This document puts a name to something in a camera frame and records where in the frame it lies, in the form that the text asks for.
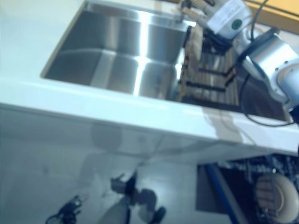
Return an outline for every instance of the white countertop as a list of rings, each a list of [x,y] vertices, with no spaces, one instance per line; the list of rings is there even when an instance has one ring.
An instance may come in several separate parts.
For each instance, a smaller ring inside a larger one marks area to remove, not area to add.
[[[154,0],[126,3],[167,12],[175,8]],[[41,78],[83,4],[84,0],[2,0],[0,103],[296,153],[297,126],[267,128],[239,113]]]

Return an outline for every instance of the black cable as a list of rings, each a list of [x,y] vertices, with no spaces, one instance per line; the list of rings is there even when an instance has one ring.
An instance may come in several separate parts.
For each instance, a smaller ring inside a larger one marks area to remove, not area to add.
[[[245,89],[245,86],[246,86],[246,84],[247,84],[249,78],[250,78],[250,74],[248,74],[248,75],[246,76],[245,81],[243,82],[243,84],[242,84],[242,86],[241,86],[241,88],[240,88],[240,92],[239,92],[239,100],[240,100],[240,107],[241,107],[241,111],[242,111],[242,113],[243,113],[249,120],[251,120],[252,122],[254,122],[254,123],[256,123],[256,124],[259,124],[259,125],[262,125],[262,126],[266,126],[266,127],[284,127],[284,126],[289,126],[289,125],[293,125],[293,124],[295,124],[295,122],[292,122],[292,123],[281,124],[281,125],[269,125],[269,124],[261,123],[261,122],[259,122],[259,121],[256,121],[256,120],[252,119],[252,118],[248,115],[248,113],[245,111],[245,108],[244,108],[244,105],[243,105],[243,100],[242,100],[242,98],[243,98],[243,93],[244,93],[244,89]]]
[[[260,13],[261,13],[263,7],[267,4],[268,1],[269,1],[269,0],[265,0],[265,1],[263,1],[263,3],[262,3],[261,6],[258,8],[258,10],[257,10],[257,12],[256,12],[256,14],[255,14],[255,16],[254,16],[254,18],[253,18],[253,20],[252,20],[252,23],[251,23],[251,42],[253,42],[254,39],[255,39],[255,38],[254,38],[254,28],[256,27],[256,21],[257,21],[257,19],[258,19],[258,16],[260,15]]]

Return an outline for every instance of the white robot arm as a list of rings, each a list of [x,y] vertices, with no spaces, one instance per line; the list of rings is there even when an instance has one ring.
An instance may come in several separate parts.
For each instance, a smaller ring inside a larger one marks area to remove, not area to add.
[[[266,33],[254,29],[252,14],[243,0],[184,0],[181,11],[219,39],[231,42],[239,55],[238,63],[263,80],[271,97],[299,124],[299,56],[279,37],[278,29]]]

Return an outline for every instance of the sink basin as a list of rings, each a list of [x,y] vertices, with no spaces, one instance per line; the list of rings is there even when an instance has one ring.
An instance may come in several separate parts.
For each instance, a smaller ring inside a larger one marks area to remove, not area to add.
[[[191,22],[88,3],[45,78],[171,99]]]

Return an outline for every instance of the green logo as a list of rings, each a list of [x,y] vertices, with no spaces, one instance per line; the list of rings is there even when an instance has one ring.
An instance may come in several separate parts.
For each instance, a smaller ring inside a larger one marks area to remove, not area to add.
[[[238,29],[238,28],[240,28],[240,26],[242,25],[242,20],[235,20],[234,22],[233,22],[233,24],[232,24],[232,28],[233,29]]]

